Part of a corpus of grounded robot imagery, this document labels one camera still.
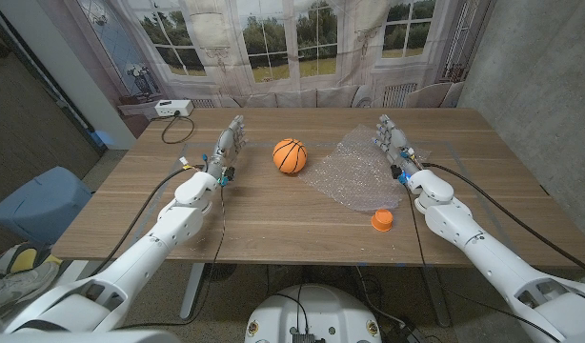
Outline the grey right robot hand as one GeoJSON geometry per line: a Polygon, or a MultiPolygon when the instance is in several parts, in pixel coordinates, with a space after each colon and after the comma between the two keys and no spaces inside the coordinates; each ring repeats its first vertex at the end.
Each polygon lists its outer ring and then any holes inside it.
{"type": "Polygon", "coordinates": [[[405,133],[388,115],[379,117],[373,142],[385,153],[387,160],[400,170],[400,174],[411,177],[423,169],[405,133]]]}

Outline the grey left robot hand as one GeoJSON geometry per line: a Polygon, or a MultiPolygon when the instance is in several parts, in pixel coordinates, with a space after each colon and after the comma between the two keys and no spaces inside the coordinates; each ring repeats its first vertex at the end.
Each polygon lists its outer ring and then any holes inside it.
{"type": "Polygon", "coordinates": [[[214,145],[206,173],[216,179],[220,178],[226,168],[233,166],[236,156],[246,143],[244,116],[236,115],[230,125],[221,132],[214,145]]]}

